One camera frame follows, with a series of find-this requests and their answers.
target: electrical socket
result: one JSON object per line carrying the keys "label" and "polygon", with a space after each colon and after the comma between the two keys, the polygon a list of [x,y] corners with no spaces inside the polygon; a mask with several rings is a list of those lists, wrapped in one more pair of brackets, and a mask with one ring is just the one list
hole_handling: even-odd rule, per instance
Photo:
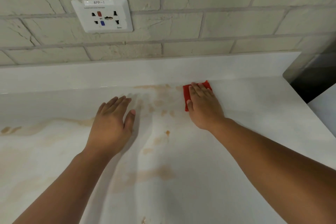
{"label": "electrical socket", "polygon": [[127,0],[72,0],[86,33],[132,32]]}

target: brown stain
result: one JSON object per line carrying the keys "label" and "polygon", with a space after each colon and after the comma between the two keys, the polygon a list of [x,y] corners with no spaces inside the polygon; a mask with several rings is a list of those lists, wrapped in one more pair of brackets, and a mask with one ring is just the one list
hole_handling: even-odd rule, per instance
{"label": "brown stain", "polygon": [[43,179],[40,176],[35,176],[15,184],[5,201],[1,204],[10,204],[19,201],[25,194],[36,191],[45,190],[50,184],[56,180],[57,176],[52,176]]}
{"label": "brown stain", "polygon": [[148,111],[149,113],[152,113],[155,111],[154,107],[151,104],[148,104]]}
{"label": "brown stain", "polygon": [[137,104],[135,106],[136,109],[142,110],[144,108],[144,101],[142,99],[139,99],[137,101]]}
{"label": "brown stain", "polygon": [[5,127],[5,128],[3,128],[3,129],[1,130],[1,133],[2,133],[2,134],[5,134],[5,133],[7,133],[10,129],[11,129],[11,127]]}
{"label": "brown stain", "polygon": [[152,148],[146,148],[146,149],[142,150],[142,153],[143,153],[143,155],[147,155],[147,154],[151,153],[152,151],[153,151]]}
{"label": "brown stain", "polygon": [[155,106],[163,106],[164,104],[165,104],[165,102],[162,101],[162,100],[155,100],[155,101],[154,101],[154,105],[155,105]]}
{"label": "brown stain", "polygon": [[125,189],[134,186],[136,183],[146,182],[153,178],[160,178],[163,181],[171,180],[176,177],[169,165],[164,165],[155,169],[141,170],[125,174],[122,168],[117,168],[113,175],[111,193],[120,193]]}
{"label": "brown stain", "polygon": [[28,126],[28,127],[13,128],[12,131],[10,131],[9,133],[2,134],[0,136],[6,136],[6,135],[32,136],[32,135],[35,135],[35,134],[41,132],[43,129],[45,129],[49,124],[51,124],[54,121],[65,121],[65,122],[75,123],[75,124],[78,124],[78,125],[84,126],[84,127],[91,127],[94,119],[95,119],[94,117],[91,118],[91,119],[87,119],[87,120],[75,120],[75,119],[68,119],[68,118],[53,118],[53,119],[49,119],[49,120],[39,122],[38,124]]}
{"label": "brown stain", "polygon": [[161,112],[161,116],[163,117],[163,116],[165,116],[167,114],[167,110],[162,110],[162,112]]}
{"label": "brown stain", "polygon": [[160,145],[160,144],[162,144],[163,141],[164,141],[164,139],[162,137],[155,137],[153,145],[155,145],[155,146]]}
{"label": "brown stain", "polygon": [[175,89],[176,89],[177,91],[183,91],[183,86],[176,86]]}
{"label": "brown stain", "polygon": [[0,149],[0,185],[6,184],[14,174],[20,173],[29,161],[32,149],[20,150],[12,146],[3,146]]}
{"label": "brown stain", "polygon": [[169,84],[166,85],[141,85],[141,86],[135,86],[133,87],[134,89],[164,89],[164,88],[171,88],[171,86]]}

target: sponge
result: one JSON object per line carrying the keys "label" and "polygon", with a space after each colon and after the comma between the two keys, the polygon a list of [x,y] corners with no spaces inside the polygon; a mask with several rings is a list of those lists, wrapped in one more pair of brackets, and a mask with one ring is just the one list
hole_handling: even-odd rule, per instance
{"label": "sponge", "polygon": [[[206,80],[206,81],[203,82],[202,84],[204,85],[205,88],[207,88],[207,89],[211,89],[211,90],[212,90],[212,88],[211,88],[211,86],[210,86],[208,80]],[[189,86],[190,86],[190,85],[191,85],[191,84],[188,84],[188,85],[184,85],[184,86],[183,86],[183,95],[184,95],[185,111],[186,111],[186,112],[189,111],[189,110],[188,110],[188,106],[187,106],[187,100],[191,100],[191,98],[190,98],[190,92],[189,92]]]}

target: hand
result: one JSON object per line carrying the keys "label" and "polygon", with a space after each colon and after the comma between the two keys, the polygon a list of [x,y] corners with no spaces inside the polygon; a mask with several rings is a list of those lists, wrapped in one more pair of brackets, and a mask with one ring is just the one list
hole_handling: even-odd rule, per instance
{"label": "hand", "polygon": [[84,151],[111,159],[125,146],[132,135],[135,110],[130,110],[123,121],[131,98],[122,96],[102,103],[94,119]]}
{"label": "hand", "polygon": [[225,116],[212,90],[194,82],[189,86],[191,100],[187,101],[189,115],[193,123],[201,129],[210,131],[225,120]]}

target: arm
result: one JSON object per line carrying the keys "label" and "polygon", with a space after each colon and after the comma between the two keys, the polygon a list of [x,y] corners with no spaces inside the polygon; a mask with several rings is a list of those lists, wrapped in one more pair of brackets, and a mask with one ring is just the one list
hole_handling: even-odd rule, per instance
{"label": "arm", "polygon": [[225,118],[211,90],[193,83],[191,120],[230,152],[288,224],[336,223],[336,171]]}
{"label": "arm", "polygon": [[135,110],[123,117],[131,99],[113,98],[99,107],[84,150],[13,224],[79,223],[107,163],[130,136]]}

